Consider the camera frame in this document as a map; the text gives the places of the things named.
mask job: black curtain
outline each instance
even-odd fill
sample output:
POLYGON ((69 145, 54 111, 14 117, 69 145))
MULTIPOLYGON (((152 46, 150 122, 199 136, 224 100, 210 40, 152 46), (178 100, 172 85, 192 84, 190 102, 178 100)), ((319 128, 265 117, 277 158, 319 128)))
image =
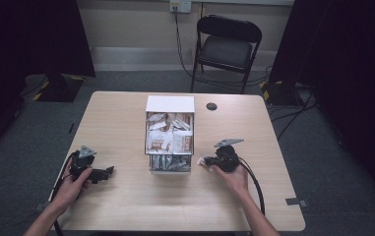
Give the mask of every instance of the black curtain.
POLYGON ((95 77, 76 1, 0 0, 0 123, 25 77, 48 71, 95 77))
POLYGON ((312 85, 375 181, 375 0, 295 0, 270 82, 312 85))

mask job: chair seat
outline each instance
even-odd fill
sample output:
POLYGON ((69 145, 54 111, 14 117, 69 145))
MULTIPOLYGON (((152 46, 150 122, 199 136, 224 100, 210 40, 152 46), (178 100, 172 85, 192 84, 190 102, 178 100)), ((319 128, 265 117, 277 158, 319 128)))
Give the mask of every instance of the chair seat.
POLYGON ((245 71, 252 53, 249 42, 209 36, 203 45, 198 62, 222 69, 245 71))

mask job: forearm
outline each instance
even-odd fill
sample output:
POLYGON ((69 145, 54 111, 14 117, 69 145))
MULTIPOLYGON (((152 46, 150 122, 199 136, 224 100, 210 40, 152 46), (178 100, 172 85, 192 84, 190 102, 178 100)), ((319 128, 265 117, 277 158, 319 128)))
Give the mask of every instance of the forearm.
POLYGON ((49 205, 33 222, 31 227, 25 233, 25 236, 47 235, 55 220, 61 215, 62 211, 53 205, 49 205))
POLYGON ((251 227, 252 234, 258 235, 280 235, 270 221, 265 217, 255 204, 248 190, 236 191, 236 196, 240 201, 246 219, 251 227))

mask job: chair backrest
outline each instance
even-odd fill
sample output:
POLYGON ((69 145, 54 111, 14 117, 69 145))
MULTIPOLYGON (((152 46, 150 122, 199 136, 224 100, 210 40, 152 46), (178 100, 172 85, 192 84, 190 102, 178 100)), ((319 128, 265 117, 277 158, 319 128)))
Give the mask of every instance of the chair backrest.
POLYGON ((197 33, 211 34, 247 42, 259 43, 262 38, 261 30, 255 24, 217 15, 208 15, 197 23, 197 33))

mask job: black cable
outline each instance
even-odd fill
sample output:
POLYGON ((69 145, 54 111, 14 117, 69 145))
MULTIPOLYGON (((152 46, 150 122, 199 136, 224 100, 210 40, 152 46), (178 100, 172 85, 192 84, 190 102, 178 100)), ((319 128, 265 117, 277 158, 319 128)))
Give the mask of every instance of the black cable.
POLYGON ((257 188, 257 192, 258 192, 258 198, 260 198, 261 213, 265 214, 265 204, 264 204, 263 192, 261 190, 261 186, 258 183, 257 178, 255 178, 255 175, 252 172, 251 168, 248 168, 248 166, 249 166, 248 163, 246 163, 246 165, 245 165, 244 163, 240 162, 240 165, 242 165, 246 169, 246 171, 248 171, 249 175, 251 176, 252 180, 254 181, 255 187, 257 188))
POLYGON ((278 120, 280 120, 280 119, 282 119, 282 118, 285 118, 285 117, 288 117, 288 116, 295 115, 295 114, 297 114, 297 113, 299 113, 299 112, 301 112, 301 111, 310 110, 310 109, 312 109, 313 107, 315 107, 316 105, 317 105, 317 102, 313 103, 311 106, 305 108, 304 110, 301 110, 301 109, 300 109, 300 110, 298 110, 298 111, 296 111, 296 112, 292 112, 292 113, 289 113, 289 114, 286 114, 286 115, 283 115, 283 116, 277 117, 277 118, 271 120, 271 122, 275 122, 275 121, 278 121, 278 120))
POLYGON ((282 106, 282 107, 269 107, 267 110, 272 109, 270 112, 270 117, 274 114, 274 112, 284 109, 299 109, 299 106, 282 106))
POLYGON ((19 94, 19 96, 28 95, 29 93, 33 92, 35 89, 39 88, 39 87, 43 84, 43 82, 45 81, 45 79, 46 79, 46 74, 43 76, 42 81, 41 81, 41 82, 40 82, 35 88, 32 88, 32 89, 29 90, 29 91, 25 91, 24 93, 19 94))
POLYGON ((246 166, 248 167, 248 169, 251 171, 251 173, 254 174, 254 172, 252 171, 252 169, 251 169, 251 167, 249 166, 248 162, 246 162, 246 160, 243 159, 242 157, 239 157, 239 156, 238 156, 238 158, 239 158, 240 161, 244 162, 244 163, 246 164, 246 166))
POLYGON ((266 75, 270 75, 271 74, 271 73, 270 74, 268 73, 268 69, 269 68, 273 68, 273 66, 269 66, 269 67, 266 68, 266 75))
POLYGON ((303 106, 299 111, 295 112, 294 117, 288 122, 288 124, 284 127, 284 129, 282 129, 282 131, 280 132, 280 134, 277 136, 277 140, 278 140, 278 141, 280 140, 281 136, 284 134, 285 130, 288 129, 288 127, 291 125, 291 123, 297 118, 297 116, 300 115, 303 111, 306 110, 306 107, 307 107, 307 105, 309 104, 309 102, 310 102, 310 98, 312 97, 312 95, 313 95, 313 90, 312 90, 312 92, 310 92, 310 95, 309 95, 309 97, 307 98, 307 101, 306 101, 306 103, 304 104, 304 106, 303 106))
POLYGON ((200 18, 203 18, 203 8, 205 7, 205 3, 202 2, 202 9, 200 9, 200 18))
POLYGON ((177 51, 178 51, 178 57, 180 59, 181 66, 183 67, 184 71, 189 75, 190 77, 193 77, 188 73, 187 69, 184 66, 184 60, 183 60, 183 54, 182 54, 182 48, 181 48, 181 38, 180 38, 180 31, 178 30, 178 9, 175 7, 174 9, 174 19, 175 19, 175 25, 176 25, 176 39, 177 39, 177 51))
MULTIPOLYGON (((254 83, 254 82, 260 82, 262 80, 264 80, 265 78, 267 78, 269 75, 265 75, 263 77, 260 77, 258 79, 255 79, 255 80, 250 80, 248 81, 248 84, 246 85, 247 87, 253 87, 253 86, 258 86, 259 84, 257 85, 249 85, 249 83, 254 83)), ((213 81, 213 80, 209 80, 209 79, 204 79, 204 78, 200 78, 199 79, 203 79, 203 80, 206 80, 208 82, 214 82, 214 83, 220 83, 220 84, 242 84, 242 82, 232 82, 232 81, 213 81)), ((233 87, 242 87, 242 85, 230 85, 230 86, 233 86, 233 87)))
MULTIPOLYGON (((73 153, 71 153, 68 157, 67 157, 67 160, 64 164, 64 166, 62 167, 61 169, 61 174, 59 175, 59 178, 57 180, 57 182, 55 183, 55 186, 54 186, 54 190, 52 192, 52 197, 51 197, 51 202, 54 200, 56 194, 58 193, 58 190, 59 188, 61 187, 61 184, 62 184, 62 181, 63 179, 67 178, 68 176, 70 175, 67 175, 66 177, 62 177, 64 175, 64 172, 65 172, 65 168, 67 168, 67 165, 68 165, 68 162, 70 161, 71 157, 73 157, 73 155, 75 155, 76 153, 78 153, 78 151, 74 151, 73 153)), ((54 228, 55 228, 55 231, 57 233, 58 236, 63 236, 64 234, 62 233, 62 230, 61 230, 61 227, 59 226, 59 223, 58 223, 58 220, 55 220, 54 222, 54 228)))

